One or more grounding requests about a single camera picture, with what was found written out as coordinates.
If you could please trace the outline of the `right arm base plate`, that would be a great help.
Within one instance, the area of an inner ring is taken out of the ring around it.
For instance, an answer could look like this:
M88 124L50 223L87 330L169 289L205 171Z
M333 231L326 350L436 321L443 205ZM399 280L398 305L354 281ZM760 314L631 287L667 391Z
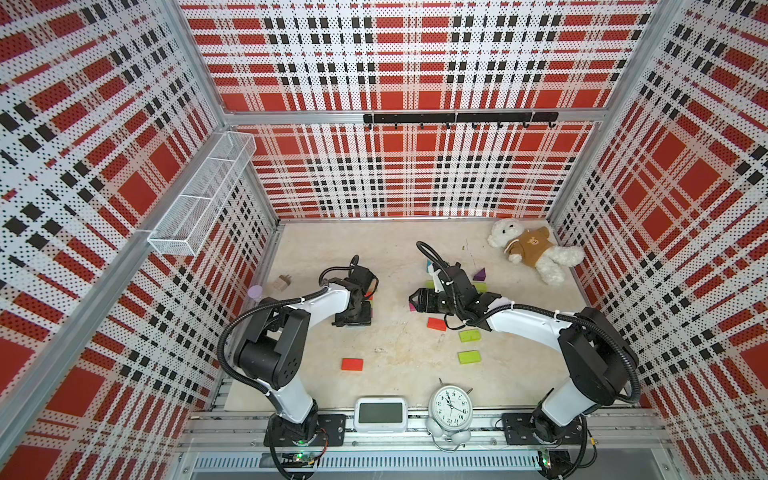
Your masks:
M502 432L509 446L546 446L579 445L586 435L579 419L573 420L566 427L546 422L536 423L531 413L503 413L501 416Z

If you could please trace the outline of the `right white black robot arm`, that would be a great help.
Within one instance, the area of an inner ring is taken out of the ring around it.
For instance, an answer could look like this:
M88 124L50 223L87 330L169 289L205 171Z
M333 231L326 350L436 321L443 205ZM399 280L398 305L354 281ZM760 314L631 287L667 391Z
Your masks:
M454 316L463 327L513 334L562 355L568 377L537 404L529 420L540 443L557 442L574 421L601 407L639 401L638 357L599 310L563 313L479 292L458 264L431 275L433 286L409 297L415 311Z

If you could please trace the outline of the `red block front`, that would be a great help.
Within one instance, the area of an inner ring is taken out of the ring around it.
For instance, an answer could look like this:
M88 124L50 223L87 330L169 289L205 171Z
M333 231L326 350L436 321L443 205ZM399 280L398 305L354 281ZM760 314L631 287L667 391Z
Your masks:
M341 370L349 372L361 372L364 369L364 360L359 358L343 358Z

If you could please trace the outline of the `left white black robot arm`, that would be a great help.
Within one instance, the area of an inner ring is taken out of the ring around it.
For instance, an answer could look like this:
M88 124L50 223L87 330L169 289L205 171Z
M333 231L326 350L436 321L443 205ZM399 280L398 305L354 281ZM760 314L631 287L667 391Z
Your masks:
M323 270L318 284L319 290L305 296L261 301L227 325L217 343L221 369L275 408L268 445L278 437L308 445L322 432L317 402L298 376L309 330L328 318L336 327L372 323L378 278L357 255L347 266Z

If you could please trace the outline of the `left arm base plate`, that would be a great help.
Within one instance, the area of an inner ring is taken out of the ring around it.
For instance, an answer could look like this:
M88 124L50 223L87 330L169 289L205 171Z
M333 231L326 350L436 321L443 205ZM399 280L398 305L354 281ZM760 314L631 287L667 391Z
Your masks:
M289 422L274 416L264 436L264 446L336 447L344 443L347 416L343 414L311 414L303 423Z

